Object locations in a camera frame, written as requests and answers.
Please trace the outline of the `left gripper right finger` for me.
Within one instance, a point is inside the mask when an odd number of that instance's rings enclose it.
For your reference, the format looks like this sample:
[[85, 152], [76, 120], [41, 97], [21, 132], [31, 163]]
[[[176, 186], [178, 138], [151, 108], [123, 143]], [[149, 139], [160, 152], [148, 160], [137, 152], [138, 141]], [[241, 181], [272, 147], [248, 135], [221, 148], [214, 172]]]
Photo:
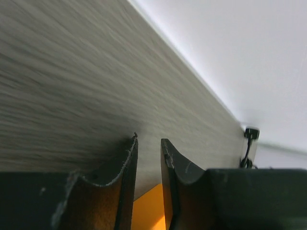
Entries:
[[213, 230], [216, 217], [205, 170], [161, 139], [161, 173], [167, 230]]

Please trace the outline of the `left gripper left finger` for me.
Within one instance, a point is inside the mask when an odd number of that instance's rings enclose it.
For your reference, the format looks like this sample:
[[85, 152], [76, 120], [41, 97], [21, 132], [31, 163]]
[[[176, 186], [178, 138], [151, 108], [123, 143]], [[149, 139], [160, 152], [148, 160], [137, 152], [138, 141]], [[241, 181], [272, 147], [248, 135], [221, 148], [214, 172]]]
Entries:
[[71, 176], [63, 205], [52, 217], [54, 229], [131, 229], [138, 136], [124, 140], [115, 152], [114, 158], [91, 173]]

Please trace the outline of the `orange power strip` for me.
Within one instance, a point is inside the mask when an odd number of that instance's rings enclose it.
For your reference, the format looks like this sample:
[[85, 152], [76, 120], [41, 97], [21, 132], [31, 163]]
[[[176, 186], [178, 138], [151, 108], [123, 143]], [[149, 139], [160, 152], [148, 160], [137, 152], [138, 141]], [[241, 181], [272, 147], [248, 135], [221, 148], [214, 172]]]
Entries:
[[133, 203], [132, 230], [165, 230], [163, 186], [158, 184]]

